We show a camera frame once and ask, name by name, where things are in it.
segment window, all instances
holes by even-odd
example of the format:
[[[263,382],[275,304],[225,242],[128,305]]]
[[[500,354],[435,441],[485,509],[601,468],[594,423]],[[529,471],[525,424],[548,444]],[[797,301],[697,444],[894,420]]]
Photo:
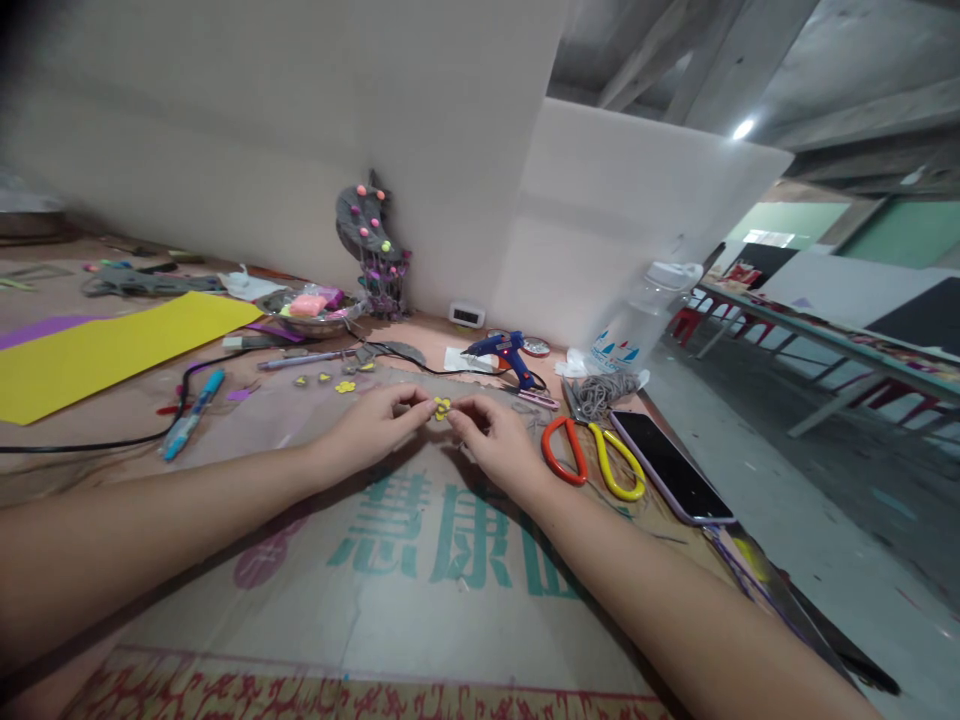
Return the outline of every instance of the window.
[[[793,233],[771,233],[766,230],[751,230],[747,233],[743,241],[757,243],[757,245],[786,247],[795,237],[796,235]]]

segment purple paper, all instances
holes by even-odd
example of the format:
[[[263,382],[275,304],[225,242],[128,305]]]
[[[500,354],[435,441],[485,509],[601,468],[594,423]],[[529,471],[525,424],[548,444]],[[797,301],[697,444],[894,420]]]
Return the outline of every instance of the purple paper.
[[[276,325],[264,325],[263,323],[250,323],[247,325],[251,330],[259,330],[260,332],[270,333],[271,335],[279,335],[282,338],[286,338],[290,342],[302,342],[304,337],[303,335],[297,335],[292,333],[289,330],[284,330],[283,328],[277,327]]]
[[[103,315],[58,315],[49,317],[0,337],[0,350],[6,350],[7,348],[30,342],[31,340],[37,340],[47,335],[53,335],[54,333],[85,325],[92,320],[109,319],[109,316],[105,317]]]
[[[253,390],[234,390],[232,393],[227,395],[227,400],[230,402],[243,402],[251,395],[253,395]]]

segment orange scissors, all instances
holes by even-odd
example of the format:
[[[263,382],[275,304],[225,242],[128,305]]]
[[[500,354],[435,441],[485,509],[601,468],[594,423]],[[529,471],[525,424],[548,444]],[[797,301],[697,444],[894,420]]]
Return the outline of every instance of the orange scissors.
[[[583,455],[580,440],[577,438],[577,425],[586,425],[590,428],[597,442],[597,458],[600,461],[600,471],[603,473],[603,480],[606,482],[607,487],[610,488],[610,492],[625,502],[635,502],[639,500],[647,490],[647,476],[644,474],[643,468],[640,467],[640,463],[637,462],[637,458],[630,452],[630,449],[621,442],[620,438],[609,430],[604,430],[595,422],[590,422],[586,419],[583,411],[580,409],[578,400],[580,394],[579,383],[574,381],[573,385],[570,386],[565,379],[561,379],[561,382],[563,383],[564,397],[567,399],[567,405],[570,406],[570,412],[573,414],[573,417],[560,416],[543,431],[543,437],[540,439],[540,447],[543,450],[543,457],[547,461],[547,465],[550,466],[550,469],[553,470],[554,473],[571,485],[580,487],[587,482],[587,462]],[[577,463],[576,475],[557,461],[556,456],[553,454],[553,449],[550,447],[550,437],[553,435],[553,431],[561,425],[566,427],[567,439],[570,441],[570,447],[573,448],[573,457]],[[630,469],[633,470],[636,475],[637,486],[633,488],[633,490],[624,490],[617,484],[613,476],[613,471],[610,469],[610,454],[607,451],[608,442],[616,448],[617,452],[623,455],[624,459],[630,465]]]

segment blue marker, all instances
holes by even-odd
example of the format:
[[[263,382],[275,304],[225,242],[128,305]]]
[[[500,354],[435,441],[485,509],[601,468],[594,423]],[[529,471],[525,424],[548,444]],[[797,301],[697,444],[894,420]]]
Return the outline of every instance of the blue marker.
[[[190,410],[190,417],[180,420],[180,422],[174,426],[173,430],[170,431],[167,452],[163,456],[164,462],[170,462],[183,450],[183,446],[187,444],[187,440],[190,439],[193,431],[200,423],[200,415],[203,414],[207,405],[210,404],[213,396],[217,394],[217,390],[220,389],[220,386],[223,384],[223,378],[225,378],[226,375],[227,373],[222,369],[217,370],[211,375],[203,388],[203,392],[200,393],[200,397],[193,404],[193,409]]]

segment phone case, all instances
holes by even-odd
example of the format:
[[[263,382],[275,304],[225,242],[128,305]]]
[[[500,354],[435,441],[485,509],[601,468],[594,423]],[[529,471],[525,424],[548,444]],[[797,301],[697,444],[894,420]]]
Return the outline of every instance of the phone case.
[[[640,451],[640,448],[637,447],[637,444],[633,441],[633,438],[630,437],[630,434],[624,429],[623,425],[621,425],[617,421],[618,412],[621,412],[621,411],[617,410],[610,413],[610,422],[613,423],[613,426],[616,428],[617,432],[620,433],[620,437],[623,440],[624,444],[628,448],[630,448],[630,451],[636,456],[637,460],[640,462],[640,465],[643,467],[643,471],[647,474],[647,477],[653,480],[653,484],[657,486],[657,489],[660,491],[660,494],[663,495],[664,498],[666,498],[667,504],[670,506],[670,509],[673,510],[673,512],[676,514],[678,518],[680,518],[687,525],[696,525],[696,526],[729,525],[737,521],[737,519],[732,516],[728,518],[702,518],[702,517],[693,517],[689,515],[687,511],[684,510],[683,507],[680,505],[679,501],[673,496],[673,493],[670,492],[670,488],[668,488],[666,483],[664,483],[663,480],[660,479],[660,476],[657,475],[657,471],[653,469],[653,466],[650,464],[650,461],[647,460],[646,457],[644,457],[644,454]],[[641,415],[642,413],[624,413],[624,415],[627,415],[627,414]],[[657,428],[657,430],[663,435],[663,437],[666,439],[667,442],[669,442],[671,445],[673,445],[674,448],[676,448],[677,452],[683,455],[680,449],[677,448],[677,446],[670,441],[670,438],[668,438],[666,434],[664,434],[664,432],[660,430],[659,427]],[[700,477],[704,479],[707,485],[709,485],[710,488],[716,493],[717,490],[716,488],[713,487],[713,483],[711,483],[709,480],[704,478],[703,475],[700,474],[700,472],[697,471],[696,468],[693,468],[693,469],[698,475],[700,475]]]

